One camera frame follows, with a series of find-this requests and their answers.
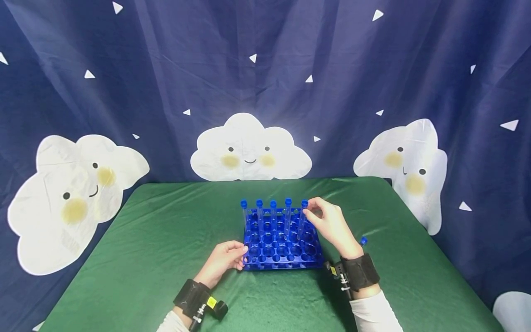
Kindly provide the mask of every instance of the table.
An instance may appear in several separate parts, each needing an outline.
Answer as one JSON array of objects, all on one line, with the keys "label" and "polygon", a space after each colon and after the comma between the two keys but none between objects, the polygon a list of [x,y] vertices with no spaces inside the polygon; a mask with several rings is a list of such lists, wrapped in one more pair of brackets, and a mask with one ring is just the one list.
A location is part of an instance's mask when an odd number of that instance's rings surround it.
[{"label": "table", "polygon": [[[156,331],[215,244],[243,239],[239,202],[294,205],[321,196],[368,238],[381,286],[405,331],[502,331],[391,186],[380,178],[145,184],[134,191],[41,332]],[[326,255],[337,251],[321,238]],[[203,331],[355,330],[324,270],[228,272],[213,293],[228,304]]]}]

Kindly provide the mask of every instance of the test tube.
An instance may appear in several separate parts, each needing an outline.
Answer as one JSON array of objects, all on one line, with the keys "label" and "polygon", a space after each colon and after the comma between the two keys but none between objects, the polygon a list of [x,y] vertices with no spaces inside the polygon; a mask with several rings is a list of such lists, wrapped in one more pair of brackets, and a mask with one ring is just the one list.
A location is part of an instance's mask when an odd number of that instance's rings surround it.
[{"label": "test tube", "polygon": [[289,226],[292,223],[292,199],[286,198],[286,218],[284,219],[284,234],[289,239]]},{"label": "test tube", "polygon": [[258,214],[258,234],[264,233],[264,210],[262,209],[264,202],[261,199],[256,201],[256,214]]},{"label": "test tube", "polygon": [[271,201],[269,203],[271,208],[271,230],[277,229],[277,201]]},{"label": "test tube", "polygon": [[301,204],[301,217],[299,218],[299,228],[297,230],[297,238],[299,241],[302,239],[302,233],[304,232],[304,223],[306,222],[306,216],[302,213],[302,210],[308,207],[308,201],[303,199]]},{"label": "test tube", "polygon": [[251,225],[249,225],[249,214],[247,214],[247,201],[242,200],[239,205],[242,207],[243,210],[243,223],[245,225],[245,233],[251,231]]},{"label": "test tube", "polygon": [[367,238],[365,236],[362,236],[362,239],[359,241],[359,244],[361,246],[364,246],[367,244]]}]

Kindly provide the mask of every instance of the black wrist strap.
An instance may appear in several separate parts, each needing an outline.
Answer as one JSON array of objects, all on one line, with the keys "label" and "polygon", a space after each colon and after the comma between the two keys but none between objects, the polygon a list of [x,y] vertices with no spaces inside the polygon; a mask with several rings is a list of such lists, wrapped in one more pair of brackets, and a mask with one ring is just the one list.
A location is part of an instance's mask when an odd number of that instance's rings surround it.
[{"label": "black wrist strap", "polygon": [[183,309],[183,314],[190,318],[197,313],[210,297],[210,288],[201,283],[188,279],[175,299],[173,304]]},{"label": "black wrist strap", "polygon": [[356,259],[341,257],[341,263],[347,274],[350,289],[355,292],[380,282],[380,276],[376,272],[374,263],[368,253]]}]

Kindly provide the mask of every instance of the yellow cheek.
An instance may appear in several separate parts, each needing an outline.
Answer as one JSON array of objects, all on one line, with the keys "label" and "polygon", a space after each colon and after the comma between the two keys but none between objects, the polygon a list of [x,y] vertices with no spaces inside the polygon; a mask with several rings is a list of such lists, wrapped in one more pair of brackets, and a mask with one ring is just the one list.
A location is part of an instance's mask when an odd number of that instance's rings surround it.
[{"label": "yellow cheek", "polygon": [[110,187],[116,181],[116,174],[109,167],[102,167],[98,170],[98,182],[103,187]]},{"label": "yellow cheek", "polygon": [[265,154],[260,156],[260,163],[265,167],[273,167],[275,165],[275,158],[272,154]]},{"label": "yellow cheek", "polygon": [[383,160],[383,162],[389,167],[399,168],[402,166],[402,155],[398,152],[391,152],[386,155],[386,158]]},{"label": "yellow cheek", "polygon": [[65,204],[61,217],[67,225],[79,223],[87,216],[88,205],[81,198],[69,199]]},{"label": "yellow cheek", "polygon": [[426,182],[419,175],[412,174],[406,179],[406,189],[411,195],[422,195],[426,191]]},{"label": "yellow cheek", "polygon": [[233,154],[224,155],[221,158],[221,163],[227,168],[236,168],[239,165],[239,158]]}]

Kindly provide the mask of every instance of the green table cover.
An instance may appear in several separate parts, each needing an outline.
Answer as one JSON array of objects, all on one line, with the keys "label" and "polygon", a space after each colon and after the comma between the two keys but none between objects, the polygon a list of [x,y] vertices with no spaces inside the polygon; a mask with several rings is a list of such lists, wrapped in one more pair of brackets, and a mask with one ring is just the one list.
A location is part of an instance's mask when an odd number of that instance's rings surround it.
[{"label": "green table cover", "polygon": [[[389,184],[374,177],[145,184],[129,198],[41,332],[156,331],[214,245],[243,240],[239,202],[321,196],[365,235],[404,331],[501,327]],[[337,251],[322,237],[323,250]],[[321,269],[225,274],[213,295],[229,311],[203,331],[355,330],[338,284]]]}]

